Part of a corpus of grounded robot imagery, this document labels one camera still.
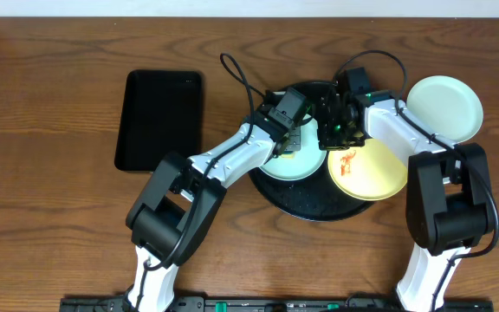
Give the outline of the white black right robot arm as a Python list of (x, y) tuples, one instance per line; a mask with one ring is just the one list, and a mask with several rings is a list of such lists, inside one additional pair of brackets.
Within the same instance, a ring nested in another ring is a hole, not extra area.
[(322, 149), (376, 139), (406, 166), (406, 223), (415, 245), (396, 294), (407, 311), (441, 309), (458, 263), (488, 254), (499, 239), (486, 153), (464, 129), (483, 118), (476, 94), (402, 101), (387, 90), (330, 88), (315, 118)]

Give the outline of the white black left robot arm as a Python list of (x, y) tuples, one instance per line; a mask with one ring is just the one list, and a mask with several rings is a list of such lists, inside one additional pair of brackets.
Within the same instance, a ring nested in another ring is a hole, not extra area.
[(255, 111), (210, 151), (189, 158), (172, 152), (159, 162), (126, 215), (138, 260), (125, 299), (131, 311), (164, 311), (172, 304), (178, 268), (203, 242), (228, 188), (282, 154), (290, 133), (310, 118), (308, 112)]

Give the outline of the mint green plate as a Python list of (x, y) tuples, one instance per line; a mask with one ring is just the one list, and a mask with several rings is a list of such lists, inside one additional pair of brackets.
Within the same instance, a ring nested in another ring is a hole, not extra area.
[(434, 133), (456, 142), (471, 139), (483, 124), (483, 106), (475, 91), (446, 75), (418, 81), (407, 96), (406, 106)]
[(327, 152), (319, 149), (317, 130), (318, 123), (315, 119), (301, 126), (301, 150), (295, 157), (272, 158), (260, 170), (271, 178), (282, 181), (296, 181), (312, 175), (327, 157)]

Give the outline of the green yellow sponge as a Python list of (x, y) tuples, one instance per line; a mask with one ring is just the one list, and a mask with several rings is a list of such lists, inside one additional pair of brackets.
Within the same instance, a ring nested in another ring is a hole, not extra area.
[(281, 154), (281, 157), (285, 158), (285, 159), (293, 159), (296, 154), (297, 154), (297, 151), (284, 151)]

